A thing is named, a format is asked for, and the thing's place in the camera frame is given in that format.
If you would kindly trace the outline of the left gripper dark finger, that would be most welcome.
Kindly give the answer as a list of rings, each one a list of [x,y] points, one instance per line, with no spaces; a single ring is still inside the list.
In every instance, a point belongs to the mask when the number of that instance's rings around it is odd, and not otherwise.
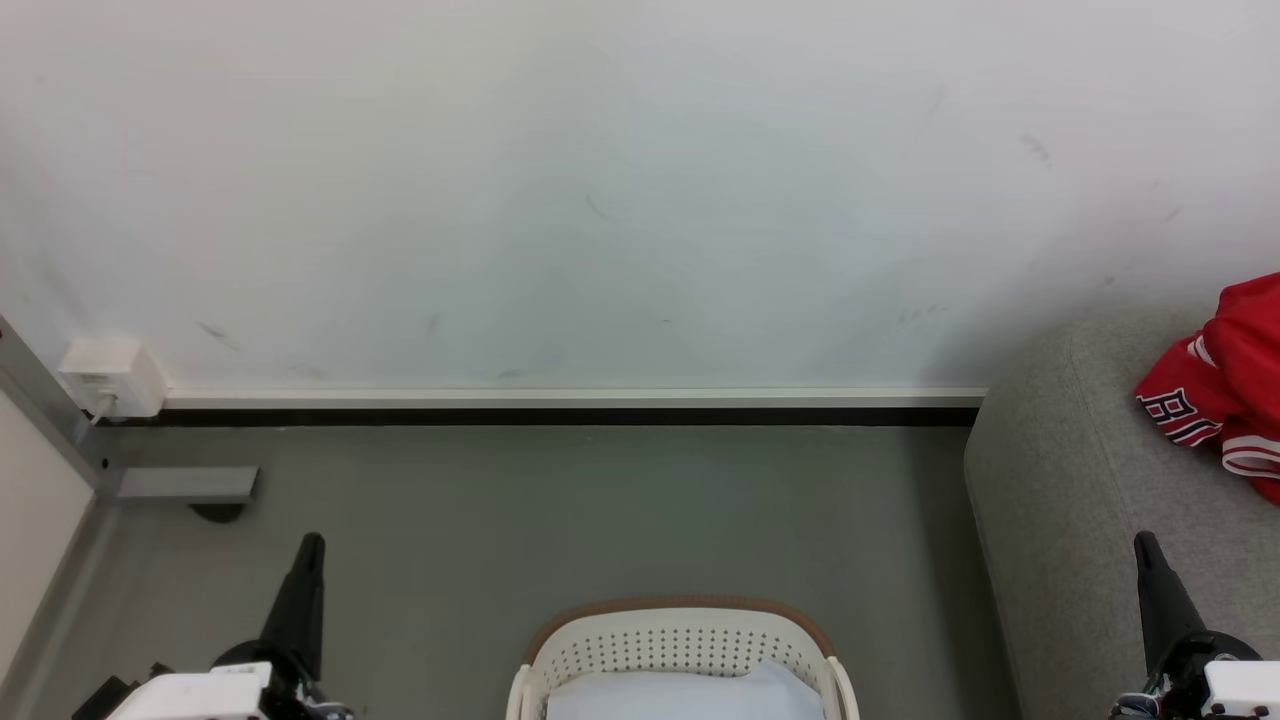
[[[285,574],[261,633],[261,648],[274,660],[317,682],[323,673],[326,543],[307,533]]]

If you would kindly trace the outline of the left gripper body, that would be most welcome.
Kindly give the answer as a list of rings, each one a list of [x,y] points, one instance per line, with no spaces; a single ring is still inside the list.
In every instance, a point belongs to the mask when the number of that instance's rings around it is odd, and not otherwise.
[[[324,697],[317,660],[307,648],[266,641],[241,643],[205,673],[155,671],[134,683],[106,719],[352,719]]]

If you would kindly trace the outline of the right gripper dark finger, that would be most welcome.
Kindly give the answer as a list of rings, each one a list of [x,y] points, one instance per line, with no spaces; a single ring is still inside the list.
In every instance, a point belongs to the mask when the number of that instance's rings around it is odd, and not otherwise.
[[[1207,626],[1156,534],[1138,532],[1134,552],[1146,671],[1153,674],[1180,639]]]

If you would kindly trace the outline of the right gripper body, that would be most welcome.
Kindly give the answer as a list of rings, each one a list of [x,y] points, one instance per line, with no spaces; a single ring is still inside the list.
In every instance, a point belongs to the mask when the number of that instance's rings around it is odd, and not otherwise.
[[[1161,719],[1276,719],[1279,661],[1220,632],[1172,643],[1152,674]]]

